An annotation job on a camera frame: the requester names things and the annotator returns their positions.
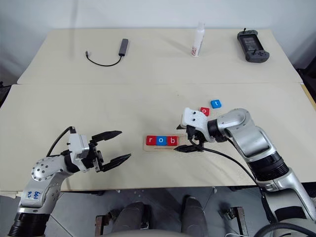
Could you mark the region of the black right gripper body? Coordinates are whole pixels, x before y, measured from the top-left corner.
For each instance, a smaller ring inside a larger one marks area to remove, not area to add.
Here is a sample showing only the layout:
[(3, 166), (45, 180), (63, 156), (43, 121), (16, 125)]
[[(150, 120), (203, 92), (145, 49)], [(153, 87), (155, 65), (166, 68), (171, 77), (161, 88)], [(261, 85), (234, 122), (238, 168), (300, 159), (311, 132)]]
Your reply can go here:
[(203, 149), (206, 138), (202, 132), (196, 130), (195, 127), (187, 125), (186, 126), (187, 138), (191, 145), (188, 146), (188, 149)]

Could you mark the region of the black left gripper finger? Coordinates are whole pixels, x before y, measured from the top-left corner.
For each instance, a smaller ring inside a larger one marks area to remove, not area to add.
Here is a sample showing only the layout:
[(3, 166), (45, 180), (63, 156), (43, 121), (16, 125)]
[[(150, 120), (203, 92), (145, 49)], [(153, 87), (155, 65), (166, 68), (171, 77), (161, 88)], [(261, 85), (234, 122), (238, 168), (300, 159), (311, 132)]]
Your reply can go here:
[(107, 141), (113, 139), (120, 134), (122, 134), (122, 131), (117, 130), (102, 132), (92, 136), (90, 142), (93, 144), (97, 144), (100, 141)]
[(120, 166), (122, 163), (124, 163), (130, 157), (131, 157), (131, 154), (126, 154), (126, 155), (114, 158), (109, 163), (102, 165), (100, 170), (102, 172), (106, 172), (106, 171), (109, 171), (111, 169), (114, 169), (114, 168)]

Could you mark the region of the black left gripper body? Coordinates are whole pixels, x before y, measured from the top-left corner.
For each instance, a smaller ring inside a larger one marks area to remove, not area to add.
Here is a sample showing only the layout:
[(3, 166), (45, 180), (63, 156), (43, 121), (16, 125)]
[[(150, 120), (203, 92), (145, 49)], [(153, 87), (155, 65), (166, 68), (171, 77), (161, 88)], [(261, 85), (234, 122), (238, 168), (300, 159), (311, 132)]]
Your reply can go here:
[(85, 168), (94, 168), (96, 172), (101, 172), (103, 157), (101, 152), (97, 150), (97, 145), (97, 142), (90, 140), (90, 142), (88, 143), (89, 150), (84, 152), (81, 162), (83, 163)]

